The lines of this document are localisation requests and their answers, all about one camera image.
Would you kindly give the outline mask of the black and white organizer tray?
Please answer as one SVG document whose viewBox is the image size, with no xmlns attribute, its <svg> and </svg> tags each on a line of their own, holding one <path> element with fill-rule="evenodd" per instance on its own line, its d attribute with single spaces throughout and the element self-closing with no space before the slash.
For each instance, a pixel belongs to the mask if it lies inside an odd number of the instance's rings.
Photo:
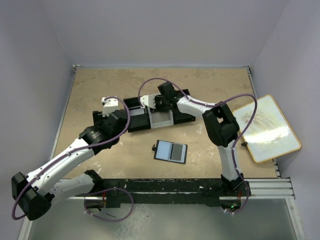
<svg viewBox="0 0 320 240">
<path fill-rule="evenodd" d="M 166 112 L 159 112 L 153 108 L 140 108 L 138 98 L 125 98 L 130 114 L 129 133 L 168 127 L 178 124 L 194 122 L 196 118 L 190 114 L 181 113 L 177 108 Z"/>
</svg>

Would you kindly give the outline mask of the black leather card holder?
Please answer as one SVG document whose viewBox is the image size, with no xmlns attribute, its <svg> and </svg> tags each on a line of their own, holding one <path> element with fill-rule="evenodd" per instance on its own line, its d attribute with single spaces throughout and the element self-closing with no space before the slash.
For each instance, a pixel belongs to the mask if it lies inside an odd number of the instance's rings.
<svg viewBox="0 0 320 240">
<path fill-rule="evenodd" d="M 170 163 L 185 164 L 187 159 L 188 145 L 164 140 L 157 140 L 152 146 L 155 160 Z"/>
</svg>

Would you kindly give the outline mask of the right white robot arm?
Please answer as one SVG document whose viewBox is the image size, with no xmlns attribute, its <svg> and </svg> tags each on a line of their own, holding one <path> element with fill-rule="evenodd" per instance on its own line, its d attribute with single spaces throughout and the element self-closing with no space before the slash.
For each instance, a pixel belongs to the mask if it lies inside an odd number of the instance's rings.
<svg viewBox="0 0 320 240">
<path fill-rule="evenodd" d="M 189 92 L 175 90 L 170 82 L 158 86 L 159 94 L 154 97 L 153 112 L 173 113 L 173 123 L 182 124 L 201 119 L 210 141 L 218 147 L 222 174 L 221 180 L 230 189 L 237 189 L 244 181 L 238 166 L 236 140 L 240 129 L 226 103 L 206 103 L 192 98 Z"/>
</svg>

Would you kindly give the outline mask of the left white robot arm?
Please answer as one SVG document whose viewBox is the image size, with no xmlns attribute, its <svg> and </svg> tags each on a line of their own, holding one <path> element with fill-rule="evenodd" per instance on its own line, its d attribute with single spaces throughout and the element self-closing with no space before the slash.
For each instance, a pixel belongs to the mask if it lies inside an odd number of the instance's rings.
<svg viewBox="0 0 320 240">
<path fill-rule="evenodd" d="M 69 180 L 63 181 L 62 178 L 78 165 L 117 144 L 129 123 L 127 110 L 115 110 L 85 128 L 70 146 L 43 166 L 28 174 L 16 173 L 11 178 L 13 207 L 23 211 L 23 218 L 34 221 L 64 199 L 100 194 L 105 184 L 94 170 L 87 170 Z"/>
</svg>

